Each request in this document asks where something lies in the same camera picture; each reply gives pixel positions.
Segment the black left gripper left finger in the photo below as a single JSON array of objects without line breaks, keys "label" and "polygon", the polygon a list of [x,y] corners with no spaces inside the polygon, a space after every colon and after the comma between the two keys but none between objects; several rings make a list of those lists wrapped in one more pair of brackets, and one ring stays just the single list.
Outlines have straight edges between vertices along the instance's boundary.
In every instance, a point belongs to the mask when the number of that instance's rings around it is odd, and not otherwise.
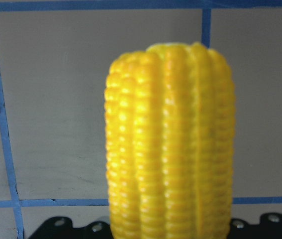
[{"label": "black left gripper left finger", "polygon": [[84,227],[73,227],[68,217],[52,217],[45,220],[29,239],[110,239],[110,225],[95,221]]}]

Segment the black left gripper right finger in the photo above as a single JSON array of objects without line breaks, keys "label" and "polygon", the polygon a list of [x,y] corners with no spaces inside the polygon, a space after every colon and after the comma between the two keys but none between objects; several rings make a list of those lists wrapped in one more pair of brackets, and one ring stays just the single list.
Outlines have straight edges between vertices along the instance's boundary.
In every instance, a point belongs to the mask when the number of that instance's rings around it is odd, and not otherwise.
[{"label": "black left gripper right finger", "polygon": [[282,239],[282,214],[261,214],[258,224],[239,218],[230,222],[230,239]]}]

